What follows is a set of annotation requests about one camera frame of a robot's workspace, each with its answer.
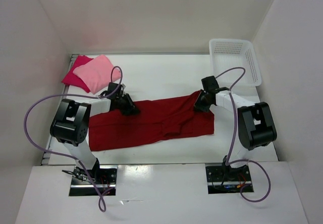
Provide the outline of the dark red t shirt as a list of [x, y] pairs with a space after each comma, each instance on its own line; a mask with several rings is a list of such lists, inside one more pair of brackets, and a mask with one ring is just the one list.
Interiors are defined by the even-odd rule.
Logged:
[[190, 95], [135, 102], [140, 113], [120, 110], [94, 115], [89, 120], [89, 147], [104, 151], [153, 144], [214, 133], [214, 114], [194, 110], [199, 92]]

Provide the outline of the light pink t shirt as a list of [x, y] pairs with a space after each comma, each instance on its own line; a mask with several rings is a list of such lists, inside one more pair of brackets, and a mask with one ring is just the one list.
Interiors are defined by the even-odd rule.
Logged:
[[100, 55], [74, 69], [73, 74], [84, 82], [92, 94], [96, 94], [107, 87], [110, 82], [121, 78], [120, 70], [112, 71], [113, 68], [111, 61], [105, 55]]

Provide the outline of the magenta t shirt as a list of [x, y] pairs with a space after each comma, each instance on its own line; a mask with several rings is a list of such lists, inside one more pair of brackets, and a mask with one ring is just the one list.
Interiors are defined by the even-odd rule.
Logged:
[[76, 58], [75, 62], [73, 63], [71, 69], [69, 70], [69, 72], [66, 74], [66, 76], [62, 80], [62, 83], [64, 83], [65, 85], [68, 85], [68, 86], [79, 87], [79, 88], [83, 89], [86, 93], [89, 93], [90, 92], [89, 88], [85, 85], [85, 83], [78, 76], [76, 76], [73, 73], [73, 71], [77, 67], [85, 65], [88, 62], [90, 62], [91, 60], [92, 60], [91, 58], [88, 58], [85, 55], [77, 56], [77, 58]]

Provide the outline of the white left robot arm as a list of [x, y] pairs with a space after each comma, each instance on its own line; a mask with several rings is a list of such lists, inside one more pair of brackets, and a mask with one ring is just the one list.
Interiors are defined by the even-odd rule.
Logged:
[[103, 170], [86, 141], [89, 120], [95, 115], [116, 109], [125, 116], [140, 113], [128, 93], [110, 98], [99, 96], [88, 103], [62, 99], [51, 124], [50, 134], [68, 149], [72, 157], [76, 158], [76, 170], [72, 175], [76, 177], [82, 175], [91, 184], [99, 181]]

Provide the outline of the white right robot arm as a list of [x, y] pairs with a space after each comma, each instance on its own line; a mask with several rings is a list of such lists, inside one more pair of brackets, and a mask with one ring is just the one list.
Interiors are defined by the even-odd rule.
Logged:
[[233, 180], [238, 176], [239, 168], [251, 162], [251, 151], [265, 147], [277, 139], [277, 130], [270, 106], [266, 102], [247, 100], [228, 88], [200, 90], [194, 109], [206, 113], [212, 105], [226, 109], [234, 117], [233, 136], [221, 169], [226, 180]]

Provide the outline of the white plastic basket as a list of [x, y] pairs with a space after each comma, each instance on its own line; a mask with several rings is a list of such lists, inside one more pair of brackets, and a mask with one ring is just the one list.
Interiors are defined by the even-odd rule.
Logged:
[[250, 41], [211, 39], [209, 41], [209, 55], [215, 76], [234, 67], [243, 67], [246, 72], [237, 85], [255, 87], [261, 85], [261, 73], [253, 44]]

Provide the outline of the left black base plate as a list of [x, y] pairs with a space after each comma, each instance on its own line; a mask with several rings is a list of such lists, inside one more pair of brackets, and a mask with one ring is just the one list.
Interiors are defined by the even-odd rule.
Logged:
[[[102, 175], [94, 182], [103, 196], [116, 195], [117, 170], [118, 167], [114, 165], [103, 165], [101, 167]], [[88, 176], [80, 169], [74, 168], [73, 171], [62, 170], [62, 172], [72, 176], [69, 190], [70, 197], [97, 196]]]

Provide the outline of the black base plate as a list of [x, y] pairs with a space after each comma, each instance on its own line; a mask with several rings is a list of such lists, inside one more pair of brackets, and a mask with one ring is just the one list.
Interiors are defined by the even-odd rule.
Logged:
[[[114, 165], [103, 165], [101, 167], [102, 175], [94, 182], [103, 196], [116, 195], [117, 170], [118, 167]], [[74, 168], [73, 171], [62, 170], [62, 172], [72, 176], [69, 190], [70, 197], [97, 196], [88, 176], [80, 169]]]
[[232, 168], [222, 164], [205, 165], [209, 194], [254, 192], [248, 166]]

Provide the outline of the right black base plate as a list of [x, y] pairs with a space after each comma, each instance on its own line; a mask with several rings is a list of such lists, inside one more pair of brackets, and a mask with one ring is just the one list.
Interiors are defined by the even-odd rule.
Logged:
[[209, 194], [254, 192], [248, 166], [232, 168], [222, 164], [205, 165]]

